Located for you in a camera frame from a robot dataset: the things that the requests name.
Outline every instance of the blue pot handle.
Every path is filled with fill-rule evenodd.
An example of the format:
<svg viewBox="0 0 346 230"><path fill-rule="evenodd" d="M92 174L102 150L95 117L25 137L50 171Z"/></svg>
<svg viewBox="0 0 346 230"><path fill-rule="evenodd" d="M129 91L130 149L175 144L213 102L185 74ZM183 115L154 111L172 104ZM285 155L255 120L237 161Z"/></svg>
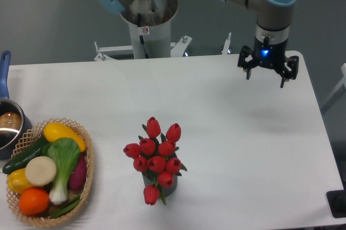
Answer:
<svg viewBox="0 0 346 230"><path fill-rule="evenodd" d="M0 99L9 99L9 89L7 87L7 77L11 61L11 52L3 51L0 60Z"/></svg>

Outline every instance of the tulip bouquet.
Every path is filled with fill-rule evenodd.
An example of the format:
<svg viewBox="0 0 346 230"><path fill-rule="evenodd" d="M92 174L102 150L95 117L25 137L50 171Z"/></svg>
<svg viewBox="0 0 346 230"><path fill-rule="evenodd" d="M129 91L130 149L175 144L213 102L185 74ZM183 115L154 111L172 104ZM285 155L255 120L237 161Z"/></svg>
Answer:
<svg viewBox="0 0 346 230"><path fill-rule="evenodd" d="M181 128L175 123L164 135L154 117L149 118L146 126L142 126L148 138L138 136L139 144L128 144L124 153L134 159L135 170L142 173L145 183L148 182L143 191L145 203L155 205L160 197L166 205L165 197L174 191L177 176L182 175L180 170L188 171L175 153L179 149L176 142L180 139Z"/></svg>

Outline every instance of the red tulip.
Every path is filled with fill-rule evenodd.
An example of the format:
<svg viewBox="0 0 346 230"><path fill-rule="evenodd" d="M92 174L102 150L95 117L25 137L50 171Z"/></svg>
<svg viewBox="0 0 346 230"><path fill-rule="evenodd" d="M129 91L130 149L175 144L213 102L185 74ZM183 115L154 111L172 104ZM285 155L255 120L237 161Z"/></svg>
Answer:
<svg viewBox="0 0 346 230"><path fill-rule="evenodd" d="M150 138L155 138L161 134L160 125L154 117L149 118L147 122L147 134Z"/></svg>
<svg viewBox="0 0 346 230"><path fill-rule="evenodd" d="M162 187L170 187L173 185L173 175L169 173L168 171L163 171L157 176L157 182L162 186Z"/></svg>
<svg viewBox="0 0 346 230"><path fill-rule="evenodd" d="M143 138L141 141L139 141L139 145L142 153L145 155L152 155L156 151L155 142L149 138Z"/></svg>
<svg viewBox="0 0 346 230"><path fill-rule="evenodd" d="M138 157L134 160L134 168L139 172L145 172L148 169L148 161L144 157Z"/></svg>
<svg viewBox="0 0 346 230"><path fill-rule="evenodd" d="M154 187L153 185L148 185L145 187L143 194L145 203L151 206L156 204L156 201L160 196L158 188Z"/></svg>
<svg viewBox="0 0 346 230"><path fill-rule="evenodd" d="M166 167L166 161L162 156L154 156L148 160L148 167L153 172L162 172Z"/></svg>
<svg viewBox="0 0 346 230"><path fill-rule="evenodd" d="M181 134L182 134L182 129L180 128L180 126L177 123L175 123L169 127L167 134L166 134L166 138L167 138L167 140L172 140L173 142L178 142Z"/></svg>
<svg viewBox="0 0 346 230"><path fill-rule="evenodd" d="M128 144L123 151L128 157L134 159L141 155L141 147L138 144Z"/></svg>
<svg viewBox="0 0 346 230"><path fill-rule="evenodd" d="M175 142L166 141L158 146L158 153L162 156L170 156L175 149Z"/></svg>
<svg viewBox="0 0 346 230"><path fill-rule="evenodd" d="M177 174L182 167L182 162L178 158L169 159L166 163L166 171Z"/></svg>

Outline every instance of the gray floor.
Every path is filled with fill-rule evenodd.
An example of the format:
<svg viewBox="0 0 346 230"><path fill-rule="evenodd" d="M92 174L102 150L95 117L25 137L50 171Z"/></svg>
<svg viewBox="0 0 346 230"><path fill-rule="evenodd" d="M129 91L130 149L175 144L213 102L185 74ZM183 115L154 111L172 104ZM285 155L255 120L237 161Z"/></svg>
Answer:
<svg viewBox="0 0 346 230"><path fill-rule="evenodd" d="M319 104L346 63L345 0L297 0L288 50L304 54ZM256 15L218 0L179 0L172 40L193 38L190 54L219 53L229 32L238 53L252 46ZM94 41L129 45L126 24L96 0L0 0L0 50L12 64L92 61ZM346 161L346 94L323 117L337 164Z"/></svg>

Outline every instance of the orange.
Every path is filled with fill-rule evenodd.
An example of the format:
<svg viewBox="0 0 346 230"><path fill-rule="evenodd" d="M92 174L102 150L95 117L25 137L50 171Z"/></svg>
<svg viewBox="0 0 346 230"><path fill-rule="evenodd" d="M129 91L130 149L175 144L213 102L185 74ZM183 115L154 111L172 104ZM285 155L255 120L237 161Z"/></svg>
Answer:
<svg viewBox="0 0 346 230"><path fill-rule="evenodd" d="M25 215L35 215L47 209L48 193L41 188L30 188L19 198L19 210Z"/></svg>

